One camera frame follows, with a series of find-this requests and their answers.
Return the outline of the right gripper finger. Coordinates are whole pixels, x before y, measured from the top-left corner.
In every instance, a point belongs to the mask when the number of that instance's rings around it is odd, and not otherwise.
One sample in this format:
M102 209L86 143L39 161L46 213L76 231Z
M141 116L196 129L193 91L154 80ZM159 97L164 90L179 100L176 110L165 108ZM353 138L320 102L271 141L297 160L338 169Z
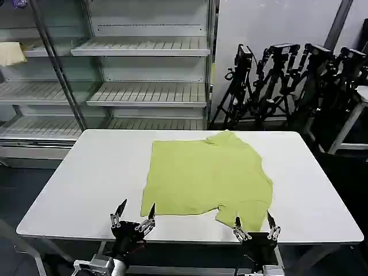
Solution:
M268 239L278 239L278 236L281 232L281 227L276 225L275 220L273 216L270 214L270 212L267 212L267 221L269 223L270 232L267 236Z
M242 230L240 217L235 218L235 226L233 228L233 234L236 236L238 241L247 241L252 239L251 235Z

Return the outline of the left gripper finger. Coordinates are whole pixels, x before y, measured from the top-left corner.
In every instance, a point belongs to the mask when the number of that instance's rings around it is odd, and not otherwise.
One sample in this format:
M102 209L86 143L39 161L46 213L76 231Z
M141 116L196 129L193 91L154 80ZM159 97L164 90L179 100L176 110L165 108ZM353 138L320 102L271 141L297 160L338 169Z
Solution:
M153 230L153 228L156 225L155 207L156 207L156 203L153 203L147 219L144 220L142 223L140 223L135 228L135 231L138 231L138 232L151 232Z
M110 214L112 228L119 228L121 226L120 217L122 216L126 203L127 203L127 199L123 200L123 202L117 207L115 213Z

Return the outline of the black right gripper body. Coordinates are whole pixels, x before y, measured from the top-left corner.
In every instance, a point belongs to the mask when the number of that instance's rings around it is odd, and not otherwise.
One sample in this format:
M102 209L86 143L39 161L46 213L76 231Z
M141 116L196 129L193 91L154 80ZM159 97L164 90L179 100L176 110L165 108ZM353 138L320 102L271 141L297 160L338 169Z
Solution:
M266 232L250 232L252 239L244 242L244 253L251 258L256 266L277 265L275 248L277 241L268 238Z

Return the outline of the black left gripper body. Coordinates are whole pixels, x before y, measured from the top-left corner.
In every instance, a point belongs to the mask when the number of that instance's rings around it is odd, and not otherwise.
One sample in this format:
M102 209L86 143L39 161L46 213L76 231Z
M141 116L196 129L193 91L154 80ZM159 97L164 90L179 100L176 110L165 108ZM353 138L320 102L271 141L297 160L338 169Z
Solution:
M111 227L112 234L115 237L111 249L112 258L125 258L130 253L136 251L140 245L145 243L144 234L136 230L136 227L139 225L139 223L121 221L119 227L117 225Z

